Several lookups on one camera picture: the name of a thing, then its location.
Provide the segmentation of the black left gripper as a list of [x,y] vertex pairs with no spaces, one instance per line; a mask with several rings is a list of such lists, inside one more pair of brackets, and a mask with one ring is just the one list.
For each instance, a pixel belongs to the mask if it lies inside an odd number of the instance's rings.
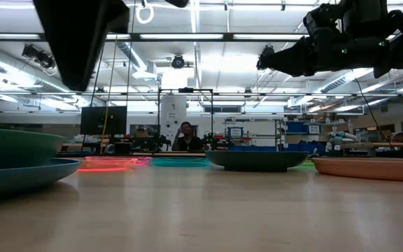
[[106,34],[127,34],[123,0],[34,0],[63,84],[85,91]]

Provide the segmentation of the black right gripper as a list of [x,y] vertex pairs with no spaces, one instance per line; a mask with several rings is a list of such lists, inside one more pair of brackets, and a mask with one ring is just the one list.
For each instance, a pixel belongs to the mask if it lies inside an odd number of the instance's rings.
[[256,67],[292,77],[312,76],[320,71],[374,68],[382,65],[389,49],[389,41],[384,38],[355,38],[322,28],[285,50],[276,52],[272,45],[266,45]]

